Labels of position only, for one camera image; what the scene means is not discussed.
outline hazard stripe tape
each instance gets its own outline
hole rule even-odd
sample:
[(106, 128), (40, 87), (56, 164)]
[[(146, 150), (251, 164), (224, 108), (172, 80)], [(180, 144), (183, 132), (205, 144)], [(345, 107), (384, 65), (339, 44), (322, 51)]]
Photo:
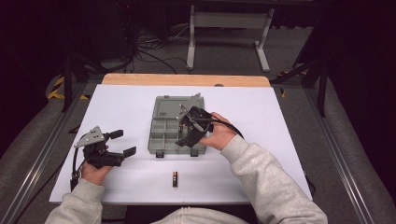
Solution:
[[(64, 83), (64, 75), (61, 75), (58, 78), (58, 80), (56, 80), (56, 82), (55, 82), (54, 86), (52, 87), (52, 90), (49, 93), (49, 95), (47, 96), (47, 98), (48, 99), (56, 98), (56, 99), (64, 100), (64, 95), (57, 93), (63, 83)], [(90, 95), (81, 95), (79, 97), (79, 99), (80, 100), (90, 100), (91, 96)]]

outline gray sleeve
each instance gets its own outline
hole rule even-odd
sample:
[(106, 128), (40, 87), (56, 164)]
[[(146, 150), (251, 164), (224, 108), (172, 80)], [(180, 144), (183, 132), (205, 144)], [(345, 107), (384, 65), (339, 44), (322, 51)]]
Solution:
[(105, 188), (80, 179), (72, 193), (65, 194), (60, 206), (49, 214), (47, 223), (101, 223), (101, 198)]
[(283, 171), (278, 160), (239, 135), (221, 151), (264, 223), (327, 223), (323, 211)]

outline open case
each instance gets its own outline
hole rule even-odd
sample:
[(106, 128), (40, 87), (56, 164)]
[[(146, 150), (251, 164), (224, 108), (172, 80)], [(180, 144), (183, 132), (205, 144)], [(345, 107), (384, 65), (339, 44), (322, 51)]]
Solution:
[[(190, 131), (188, 127), (179, 125), (178, 120), (182, 113), (180, 104), (190, 99), (189, 96), (157, 96), (148, 140), (150, 154), (155, 154), (157, 158), (163, 158), (165, 154), (190, 154), (192, 157), (205, 154), (206, 146), (199, 143), (193, 147), (180, 147), (175, 144)], [(199, 97), (193, 105), (204, 109), (204, 98)]]

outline table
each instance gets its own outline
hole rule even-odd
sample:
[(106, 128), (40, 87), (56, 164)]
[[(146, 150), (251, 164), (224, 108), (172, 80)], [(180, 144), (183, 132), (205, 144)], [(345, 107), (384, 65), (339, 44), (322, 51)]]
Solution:
[[(211, 87), (219, 82), (226, 87)], [(249, 82), (253, 87), (246, 87)], [(204, 96), (206, 110), (220, 112), (249, 142), (267, 148), (312, 199), (274, 90), (265, 77), (108, 74), (103, 84), (96, 87), (75, 142), (99, 125), (104, 133), (124, 130), (123, 137), (107, 142), (109, 151), (122, 152), (136, 146), (137, 152), (107, 175), (103, 203), (249, 203), (239, 180), (231, 174), (229, 163), (214, 148), (208, 147), (205, 155), (196, 158), (166, 155), (157, 159), (149, 154), (149, 126), (155, 97), (189, 96), (197, 92)], [(73, 154), (71, 147), (49, 198), (52, 203), (60, 203), (62, 196), (70, 191)], [(82, 160), (79, 153), (78, 164)], [(177, 189), (172, 188), (174, 171), (178, 171)]]

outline white table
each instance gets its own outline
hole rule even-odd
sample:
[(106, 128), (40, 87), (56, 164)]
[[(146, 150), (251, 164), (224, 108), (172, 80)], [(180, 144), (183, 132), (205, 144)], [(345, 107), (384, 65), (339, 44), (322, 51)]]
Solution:
[[(81, 123), (75, 143), (94, 126), (104, 133), (124, 130), (124, 136), (108, 140), (109, 151), (137, 147), (121, 167), (110, 172), (104, 186), (107, 204), (236, 204), (248, 203), (230, 164), (217, 150), (205, 155), (149, 154), (149, 129), (155, 98), (161, 95), (191, 96), (200, 92), (205, 110), (216, 111), (231, 121), (245, 139), (258, 143), (276, 156), (284, 170), (312, 199), (274, 90), (270, 87), (186, 87), (98, 85)], [(70, 192), (74, 148), (61, 170), (49, 201), (60, 203)], [(82, 148), (78, 164), (83, 160)], [(178, 188), (172, 188), (172, 173), (178, 171)]]

